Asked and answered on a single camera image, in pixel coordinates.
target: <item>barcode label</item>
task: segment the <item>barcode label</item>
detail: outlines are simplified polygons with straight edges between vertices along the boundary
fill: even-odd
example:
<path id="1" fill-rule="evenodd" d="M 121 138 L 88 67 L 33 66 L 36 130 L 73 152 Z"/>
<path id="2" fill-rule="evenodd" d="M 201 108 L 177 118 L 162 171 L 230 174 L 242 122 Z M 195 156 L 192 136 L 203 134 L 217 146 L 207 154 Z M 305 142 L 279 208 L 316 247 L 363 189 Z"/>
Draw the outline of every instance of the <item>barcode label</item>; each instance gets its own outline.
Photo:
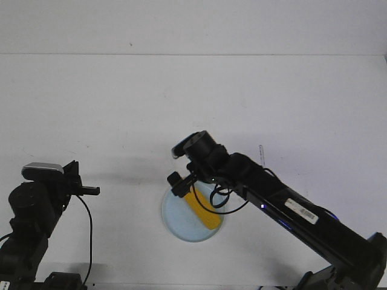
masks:
<path id="1" fill-rule="evenodd" d="M 0 290 L 8 290 L 9 286 L 10 286 L 10 282 L 0 281 Z"/>
<path id="2" fill-rule="evenodd" d="M 309 221 L 311 224 L 315 224 L 319 217 L 316 216 L 314 213 L 312 213 L 310 210 L 307 210 L 305 207 L 303 207 L 301 204 L 298 204 L 291 198 L 288 198 L 285 202 L 285 206 L 293 210 L 296 214 L 303 217 L 307 221 Z"/>

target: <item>petri dish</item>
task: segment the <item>petri dish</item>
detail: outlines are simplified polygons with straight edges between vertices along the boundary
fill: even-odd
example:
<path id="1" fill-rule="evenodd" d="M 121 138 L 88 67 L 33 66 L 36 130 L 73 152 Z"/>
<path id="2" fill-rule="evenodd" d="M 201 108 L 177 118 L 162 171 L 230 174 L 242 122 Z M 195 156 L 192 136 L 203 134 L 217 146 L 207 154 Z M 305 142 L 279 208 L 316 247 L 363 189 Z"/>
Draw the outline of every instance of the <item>petri dish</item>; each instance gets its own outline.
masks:
<path id="1" fill-rule="evenodd" d="M 200 181 L 195 182 L 195 188 L 209 200 L 213 190 L 213 184 L 206 184 Z M 219 204 L 224 199 L 221 195 L 214 196 L 214 203 Z M 225 212 L 226 207 L 216 209 L 217 212 Z M 216 234 L 222 227 L 224 216 L 218 215 L 220 224 L 213 230 L 208 229 L 191 209 L 184 198 L 175 196 L 171 189 L 168 189 L 161 206 L 161 214 L 166 228 L 177 238 L 186 242 L 202 242 Z"/>

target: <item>yellow object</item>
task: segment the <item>yellow object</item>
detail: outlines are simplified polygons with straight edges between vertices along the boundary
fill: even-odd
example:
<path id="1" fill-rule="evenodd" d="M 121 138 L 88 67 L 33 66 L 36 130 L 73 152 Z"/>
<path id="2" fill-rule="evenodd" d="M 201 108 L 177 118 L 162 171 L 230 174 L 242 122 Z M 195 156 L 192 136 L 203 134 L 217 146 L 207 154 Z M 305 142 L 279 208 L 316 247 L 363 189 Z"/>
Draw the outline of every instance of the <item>yellow object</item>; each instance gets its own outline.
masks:
<path id="1" fill-rule="evenodd" d="M 209 210 L 215 211 L 207 198 L 197 188 L 195 188 L 195 191 L 201 203 Z M 195 194 L 192 190 L 184 196 L 184 199 L 188 203 L 189 207 L 193 210 L 193 212 L 209 230 L 214 230 L 220 226 L 221 219 L 219 215 L 210 213 L 201 207 L 201 205 L 196 200 Z"/>

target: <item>yellow sponge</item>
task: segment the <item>yellow sponge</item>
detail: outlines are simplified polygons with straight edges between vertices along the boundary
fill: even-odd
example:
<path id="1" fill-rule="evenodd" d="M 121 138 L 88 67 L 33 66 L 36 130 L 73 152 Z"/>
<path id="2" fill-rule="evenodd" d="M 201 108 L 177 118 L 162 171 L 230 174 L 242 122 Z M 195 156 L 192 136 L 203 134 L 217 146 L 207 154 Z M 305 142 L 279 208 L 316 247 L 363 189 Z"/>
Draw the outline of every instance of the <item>yellow sponge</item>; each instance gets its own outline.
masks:
<path id="1" fill-rule="evenodd" d="M 209 210 L 216 211 L 207 198 L 197 189 L 195 188 L 198 199 L 201 203 L 208 208 Z M 221 219 L 218 214 L 210 213 L 206 211 L 196 200 L 195 194 L 191 190 L 184 196 L 184 199 L 188 203 L 189 207 L 193 210 L 193 212 L 198 216 L 198 218 L 202 221 L 202 223 L 209 229 L 214 230 L 218 228 L 221 224 Z"/>

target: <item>sticker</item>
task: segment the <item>sticker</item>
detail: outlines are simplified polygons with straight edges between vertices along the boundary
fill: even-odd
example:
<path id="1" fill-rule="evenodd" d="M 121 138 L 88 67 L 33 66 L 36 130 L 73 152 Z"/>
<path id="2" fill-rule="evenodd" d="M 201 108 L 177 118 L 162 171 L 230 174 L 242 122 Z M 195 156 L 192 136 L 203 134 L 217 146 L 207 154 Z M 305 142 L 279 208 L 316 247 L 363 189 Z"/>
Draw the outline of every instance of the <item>sticker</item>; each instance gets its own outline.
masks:
<path id="1" fill-rule="evenodd" d="M 293 210 L 296 214 L 299 216 L 302 216 L 304 219 L 309 221 L 311 224 L 315 224 L 319 217 L 316 216 L 314 213 L 311 211 L 307 210 L 305 207 L 303 207 L 301 204 L 298 204 L 291 198 L 288 198 L 285 202 L 285 206 Z"/>
<path id="2" fill-rule="evenodd" d="M 0 290 L 8 290 L 10 284 L 8 281 L 0 281 Z"/>

